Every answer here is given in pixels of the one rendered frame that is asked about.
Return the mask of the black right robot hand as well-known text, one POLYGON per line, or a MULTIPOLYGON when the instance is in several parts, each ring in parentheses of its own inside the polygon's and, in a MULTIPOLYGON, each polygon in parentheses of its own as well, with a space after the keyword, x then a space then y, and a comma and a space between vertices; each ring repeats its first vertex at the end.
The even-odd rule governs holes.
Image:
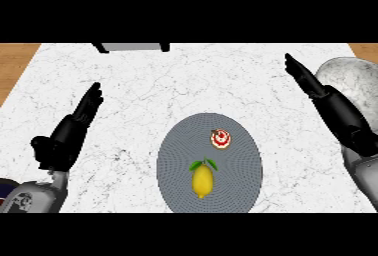
POLYGON ((343 146, 363 157, 378 154, 378 135, 357 107, 331 86, 323 85, 306 66, 285 54, 285 71, 316 107, 322 120, 343 146))

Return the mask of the yellow lemon with leaves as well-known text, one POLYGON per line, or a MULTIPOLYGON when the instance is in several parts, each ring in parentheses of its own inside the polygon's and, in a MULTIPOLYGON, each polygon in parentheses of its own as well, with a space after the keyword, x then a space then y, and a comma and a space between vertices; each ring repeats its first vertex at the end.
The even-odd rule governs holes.
POLYGON ((204 199, 214 188, 214 171, 219 170, 216 161, 210 158, 204 158, 199 161, 194 161, 189 167, 192 173, 192 190, 199 199, 204 199))

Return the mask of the white marbled bowl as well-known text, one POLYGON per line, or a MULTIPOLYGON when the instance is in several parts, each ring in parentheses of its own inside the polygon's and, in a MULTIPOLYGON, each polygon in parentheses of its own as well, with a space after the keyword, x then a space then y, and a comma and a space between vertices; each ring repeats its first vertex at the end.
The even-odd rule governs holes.
POLYGON ((356 57, 332 58, 321 65, 316 78, 349 98, 378 132, 378 64, 356 57))

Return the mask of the grey oval placemat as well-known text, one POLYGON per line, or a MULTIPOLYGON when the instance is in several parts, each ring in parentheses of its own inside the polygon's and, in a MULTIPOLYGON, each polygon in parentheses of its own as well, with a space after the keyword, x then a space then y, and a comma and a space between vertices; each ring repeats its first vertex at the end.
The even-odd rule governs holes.
POLYGON ((263 167, 259 147, 242 125, 217 113, 186 117, 164 138, 157 159, 163 198, 176 213, 247 213, 256 203, 263 167), (192 189, 194 164, 213 172, 213 191, 192 189))

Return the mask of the grey appliance with black legs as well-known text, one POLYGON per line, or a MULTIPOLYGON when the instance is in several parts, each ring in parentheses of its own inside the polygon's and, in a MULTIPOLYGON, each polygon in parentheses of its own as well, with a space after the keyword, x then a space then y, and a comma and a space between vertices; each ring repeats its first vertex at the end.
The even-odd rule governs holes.
POLYGON ((93 43, 93 46, 101 53, 142 50, 161 50, 163 52, 170 51, 168 43, 93 43))

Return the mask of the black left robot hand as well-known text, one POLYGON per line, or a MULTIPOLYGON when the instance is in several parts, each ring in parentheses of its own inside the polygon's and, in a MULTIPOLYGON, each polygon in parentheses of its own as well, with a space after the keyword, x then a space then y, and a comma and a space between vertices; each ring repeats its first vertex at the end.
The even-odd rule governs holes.
POLYGON ((89 88, 75 111, 61 120, 49 137, 31 139, 34 158, 41 170, 68 172, 80 155, 87 129, 93 122, 99 106, 103 102, 101 83, 89 88))

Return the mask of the red and white cupcake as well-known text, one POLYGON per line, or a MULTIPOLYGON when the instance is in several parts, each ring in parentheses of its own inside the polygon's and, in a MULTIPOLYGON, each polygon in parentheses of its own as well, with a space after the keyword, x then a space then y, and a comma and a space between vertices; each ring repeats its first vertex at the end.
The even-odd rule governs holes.
POLYGON ((225 129, 216 129, 211 131, 211 136, 210 136, 210 142, 211 145, 219 149, 225 150, 230 146, 232 142, 232 136, 230 133, 225 129))

